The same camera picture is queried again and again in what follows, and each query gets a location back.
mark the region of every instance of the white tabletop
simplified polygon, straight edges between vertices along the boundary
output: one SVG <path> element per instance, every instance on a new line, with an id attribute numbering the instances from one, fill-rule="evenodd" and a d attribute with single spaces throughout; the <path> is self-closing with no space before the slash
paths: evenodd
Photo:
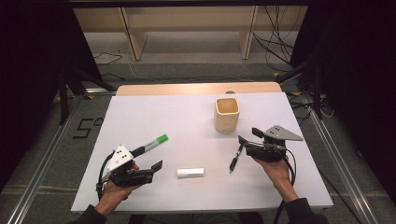
<path id="1" fill-rule="evenodd" d="M 237 128 L 214 127 L 215 100 L 234 97 L 240 106 Z M 116 211 L 130 214 L 237 212 L 278 208 L 281 198 L 258 163 L 243 150 L 234 171 L 229 166 L 239 147 L 237 136 L 260 142 L 251 133 L 280 125 L 303 136 L 283 92 L 206 95 L 114 96 L 106 113 L 72 212 L 98 203 L 95 184 L 107 155 L 119 144 L 129 150 L 166 133 L 169 140 L 135 158 L 140 169 L 163 160 L 153 182 L 132 192 Z M 295 189 L 313 208 L 332 200 L 305 141 L 286 141 L 297 163 Z M 204 168 L 205 176 L 177 178 L 177 168 Z"/>

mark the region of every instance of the black cable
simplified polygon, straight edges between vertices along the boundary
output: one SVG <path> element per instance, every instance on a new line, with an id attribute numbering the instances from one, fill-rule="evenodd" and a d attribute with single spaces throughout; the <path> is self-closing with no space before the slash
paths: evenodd
<path id="1" fill-rule="evenodd" d="M 308 113 L 306 114 L 306 116 L 305 116 L 304 118 L 302 118 L 302 120 L 301 120 L 301 122 L 298 124 L 298 126 L 301 126 L 301 124 L 302 124 L 306 119 L 308 119 L 308 118 L 311 116 L 311 111 L 312 111 L 313 109 L 314 109 L 313 107 L 309 108 Z"/>
<path id="2" fill-rule="evenodd" d="M 285 7 L 285 9 L 283 9 L 282 17 L 280 18 L 279 24 L 283 21 L 283 16 L 285 15 L 285 11 L 286 11 L 287 8 L 288 7 Z M 277 25 L 277 34 L 278 34 L 278 36 L 280 38 L 279 24 Z M 284 50 L 286 51 L 286 53 L 288 54 L 289 58 L 291 58 L 291 55 L 289 54 L 289 51 L 286 49 L 285 42 L 282 40 L 281 43 L 282 43 L 281 48 L 283 47 Z"/>
<path id="3" fill-rule="evenodd" d="M 276 28 L 275 28 L 275 26 L 274 26 L 274 23 L 273 23 L 273 21 L 272 21 L 272 18 L 271 18 L 271 16 L 270 16 L 270 14 L 268 13 L 267 7 L 264 7 L 264 8 L 265 8 L 265 11 L 267 12 L 268 18 L 270 19 L 272 26 L 273 26 L 273 32 L 271 33 L 271 37 L 270 37 L 270 41 L 271 41 L 272 38 L 273 38 L 273 36 L 274 36 L 274 31 L 276 30 Z M 265 52 L 265 61 L 267 61 L 268 66 L 272 67 L 272 65 L 269 63 L 269 59 L 270 59 L 270 56 L 268 56 L 269 47 L 270 47 L 270 43 L 268 42 L 267 47 L 266 47 L 267 51 Z"/>
<path id="4" fill-rule="evenodd" d="M 119 77 L 119 76 L 111 74 L 111 73 L 102 74 L 102 77 L 104 77 L 104 76 L 113 76 L 113 77 L 117 77 L 117 78 L 125 81 L 125 77 Z"/>
<path id="5" fill-rule="evenodd" d="M 298 95 L 294 95 L 294 94 L 292 94 L 291 92 L 286 92 L 286 94 L 287 94 L 288 96 L 291 96 L 291 98 L 289 99 L 289 102 L 291 102 L 291 100 L 293 100 L 294 98 L 299 97 L 299 96 L 302 96 L 302 95 L 305 95 L 305 94 L 307 94 L 307 93 L 309 93 L 309 92 L 310 92 L 310 91 L 299 92 Z"/>
<path id="6" fill-rule="evenodd" d="M 319 173 L 323 178 L 326 180 L 326 182 L 334 189 L 334 191 L 338 194 L 338 197 L 340 197 L 341 201 L 346 205 L 346 208 L 349 210 L 349 212 L 352 214 L 352 216 L 358 221 L 359 224 L 361 224 L 361 221 L 359 220 L 358 216 L 355 214 L 355 212 L 352 210 L 352 208 L 347 204 L 347 201 L 344 199 L 344 197 L 341 195 L 340 191 L 330 182 L 330 180 L 326 177 L 325 174 L 323 174 L 319 169 Z"/>
<path id="7" fill-rule="evenodd" d="M 278 17 L 279 17 L 279 6 L 276 6 L 276 21 L 275 21 L 275 23 L 273 22 L 273 20 L 272 20 L 270 14 L 269 14 L 269 12 L 268 12 L 267 7 L 264 7 L 264 8 L 265 8 L 265 11 L 267 12 L 268 18 L 270 19 L 270 22 L 271 22 L 272 26 L 273 26 L 273 34 L 271 35 L 271 38 L 272 38 L 272 36 L 274 35 L 274 32 L 275 32 L 275 38 L 276 38 L 280 43 L 283 43 L 283 40 L 282 40 L 282 38 L 280 37 L 280 33 L 279 33 L 279 22 L 278 22 Z M 286 56 L 286 54 L 285 54 L 285 51 L 284 51 L 283 48 L 282 48 L 282 45 L 281 45 L 280 50 L 282 51 L 283 56 L 284 56 L 285 58 L 287 58 L 287 56 Z"/>
<path id="8" fill-rule="evenodd" d="M 99 201 L 100 201 L 100 199 L 102 198 L 102 195 L 103 195 L 103 191 L 102 191 L 103 184 L 104 184 L 104 182 L 102 182 L 103 171 L 105 170 L 105 166 L 106 166 L 107 162 L 109 160 L 111 160 L 113 155 L 114 155 L 114 152 L 112 152 L 110 155 L 108 155 L 106 157 L 105 161 L 103 162 L 102 167 L 100 168 L 98 183 L 96 184 L 96 192 L 98 193 Z"/>
<path id="9" fill-rule="evenodd" d="M 299 107 L 302 107 L 302 106 L 311 106 L 313 104 L 314 103 L 303 104 L 303 103 L 297 103 L 297 102 L 290 102 L 290 105 L 295 105 L 295 106 L 292 106 L 291 109 L 296 109 L 296 108 L 299 108 Z"/>
<path id="10" fill-rule="evenodd" d="M 120 55 L 120 54 L 111 54 L 111 53 L 107 53 L 107 52 L 100 53 L 99 55 L 94 56 L 93 58 L 99 59 L 99 57 L 102 56 L 102 55 L 104 55 L 104 54 L 108 54 L 108 55 L 110 55 L 110 56 L 118 57 L 117 59 L 114 59 L 114 60 L 110 61 L 109 63 L 105 63 L 105 64 L 114 63 L 115 61 L 117 61 L 117 60 L 119 60 L 119 59 L 122 58 L 122 55 Z"/>
<path id="11" fill-rule="evenodd" d="M 294 160 L 294 169 L 296 170 L 296 169 L 297 169 L 297 164 L 296 164 L 296 160 L 295 160 L 295 158 L 294 158 L 294 155 L 293 155 L 293 153 L 291 153 L 288 149 L 287 149 L 287 151 L 288 151 L 288 152 L 291 154 L 291 156 L 293 157 L 293 160 Z M 291 165 L 290 165 L 288 159 L 286 159 L 286 157 L 282 157 L 282 160 L 283 160 L 283 161 L 288 165 L 288 167 L 289 167 L 289 170 L 290 170 L 290 172 L 291 172 L 291 181 L 290 181 L 290 183 L 291 183 L 292 186 L 294 186 L 294 182 L 295 182 L 295 179 L 296 179 L 296 172 L 293 171 L 293 168 L 291 168 Z M 275 215 L 275 218 L 274 218 L 274 224 L 277 224 L 277 222 L 279 221 L 280 214 L 282 213 L 284 204 L 285 204 L 285 201 L 282 200 L 282 202 L 280 203 L 279 207 L 277 208 L 276 215 Z"/>
<path id="12" fill-rule="evenodd" d="M 303 6 L 300 6 L 300 9 L 299 9 L 299 12 L 298 12 L 297 18 L 296 18 L 296 20 L 295 20 L 294 24 L 291 26 L 291 29 L 290 29 L 289 33 L 288 33 L 287 35 L 285 35 L 285 37 L 283 37 L 284 39 L 285 39 L 286 37 L 288 37 L 288 36 L 291 34 L 291 31 L 293 31 L 293 30 L 294 30 L 294 27 L 297 25 L 297 21 L 298 21 L 298 19 L 300 18 L 300 15 L 301 15 L 301 9 L 302 9 L 302 8 L 303 8 Z"/>
<path id="13" fill-rule="evenodd" d="M 259 37 L 256 33 L 253 33 L 253 34 L 256 35 L 261 41 L 269 42 L 270 44 L 281 45 L 281 43 L 279 43 L 279 42 L 274 42 L 274 41 L 270 41 L 270 40 L 264 39 L 262 37 Z M 285 45 L 286 48 L 294 49 L 294 46 L 292 46 L 292 45 L 290 45 L 288 43 L 283 42 L 283 44 Z"/>
<path id="14" fill-rule="evenodd" d="M 274 34 L 274 31 L 271 33 L 271 36 L 270 36 L 270 41 L 272 40 L 272 38 L 273 38 L 273 36 L 275 36 L 276 37 L 276 34 Z M 268 66 L 270 66 L 270 67 L 272 67 L 272 68 L 274 68 L 271 64 L 270 64 L 270 54 L 268 54 L 268 51 L 270 51 L 270 52 L 273 52 L 272 50 L 270 50 L 270 43 L 268 43 L 267 44 L 267 47 L 266 47 L 266 49 L 267 49 L 267 51 L 265 52 L 265 60 L 267 61 L 267 63 L 268 63 Z M 284 63 L 287 63 L 287 64 L 289 64 L 289 62 L 288 61 L 286 61 L 285 59 L 281 59 Z"/>
<path id="15" fill-rule="evenodd" d="M 270 53 L 272 53 L 274 56 L 276 56 L 276 57 L 277 57 L 278 59 L 280 59 L 282 62 L 289 64 L 288 61 L 286 61 L 285 59 L 283 59 L 282 57 L 280 57 L 280 56 L 277 55 L 275 52 L 273 52 L 272 50 L 269 49 L 269 44 L 272 43 L 271 40 L 268 40 L 268 41 L 267 41 L 267 42 L 268 42 L 268 46 L 265 47 L 264 44 L 260 41 L 260 38 L 259 38 L 255 33 L 253 33 L 253 36 L 254 36 L 254 38 L 257 40 L 257 42 L 259 43 L 259 45 L 260 45 L 263 49 L 265 49 L 265 50 L 269 51 Z"/>

